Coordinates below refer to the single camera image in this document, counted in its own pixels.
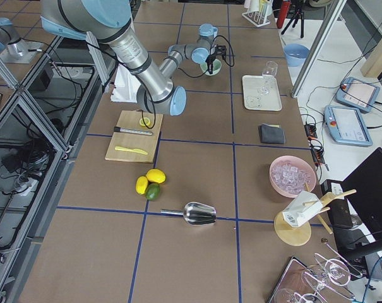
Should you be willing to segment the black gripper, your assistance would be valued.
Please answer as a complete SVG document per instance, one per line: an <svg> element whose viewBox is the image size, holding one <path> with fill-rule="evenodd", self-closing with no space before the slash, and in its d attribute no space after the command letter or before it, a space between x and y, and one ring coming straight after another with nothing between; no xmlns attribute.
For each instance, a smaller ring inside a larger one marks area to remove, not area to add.
<svg viewBox="0 0 382 303"><path fill-rule="evenodd" d="M206 63L208 65L208 72L210 74L213 74L214 71L214 60L216 59L217 56L220 56L223 60L226 60L227 56L227 47L225 45L216 45L211 51L210 54L208 55L206 59Z"/></svg>

